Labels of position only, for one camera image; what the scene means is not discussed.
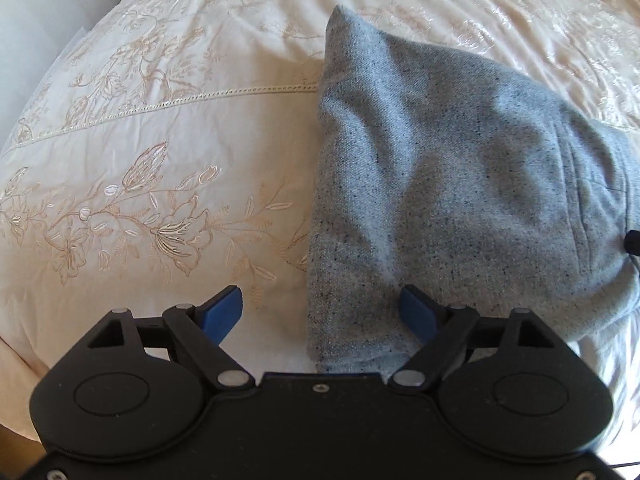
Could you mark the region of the grey speckled pants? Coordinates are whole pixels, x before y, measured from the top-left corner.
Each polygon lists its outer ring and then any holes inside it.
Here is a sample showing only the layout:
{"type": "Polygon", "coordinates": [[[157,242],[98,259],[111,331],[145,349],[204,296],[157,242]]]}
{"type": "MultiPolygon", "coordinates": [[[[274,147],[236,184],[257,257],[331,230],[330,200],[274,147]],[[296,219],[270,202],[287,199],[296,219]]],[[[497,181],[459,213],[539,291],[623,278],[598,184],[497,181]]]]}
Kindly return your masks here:
{"type": "Polygon", "coordinates": [[[326,26],[312,206],[308,351],[327,372],[391,373],[418,348],[400,291],[485,316],[535,311],[563,339],[639,304],[639,156],[487,58],[386,34],[339,6],[326,26]]]}

